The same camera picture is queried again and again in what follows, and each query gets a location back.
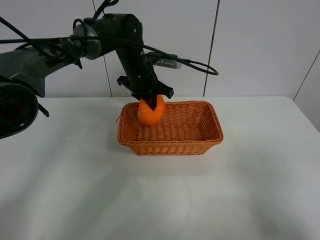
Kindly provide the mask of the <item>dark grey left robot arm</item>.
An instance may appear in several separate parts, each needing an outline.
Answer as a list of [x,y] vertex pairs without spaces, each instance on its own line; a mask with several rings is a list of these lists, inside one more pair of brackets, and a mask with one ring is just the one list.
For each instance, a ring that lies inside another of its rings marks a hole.
[[0,136],[7,138],[28,128],[38,112],[48,115],[38,98],[45,96],[45,79],[81,58],[97,59],[116,52],[125,71],[117,83],[154,109],[157,97],[174,91],[154,71],[159,59],[143,50],[143,26],[133,14],[108,14],[101,19],[76,19],[73,34],[56,40],[31,40],[0,55]]

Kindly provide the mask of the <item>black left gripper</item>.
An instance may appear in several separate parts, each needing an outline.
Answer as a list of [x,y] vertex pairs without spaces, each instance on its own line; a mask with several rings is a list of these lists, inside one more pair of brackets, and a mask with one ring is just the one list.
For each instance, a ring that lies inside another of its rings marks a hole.
[[157,95],[164,95],[169,99],[174,95],[173,88],[160,82],[154,71],[154,64],[161,58],[160,54],[143,51],[117,51],[116,54],[126,74],[117,79],[118,85],[127,88],[137,99],[145,98],[152,111],[157,107]]

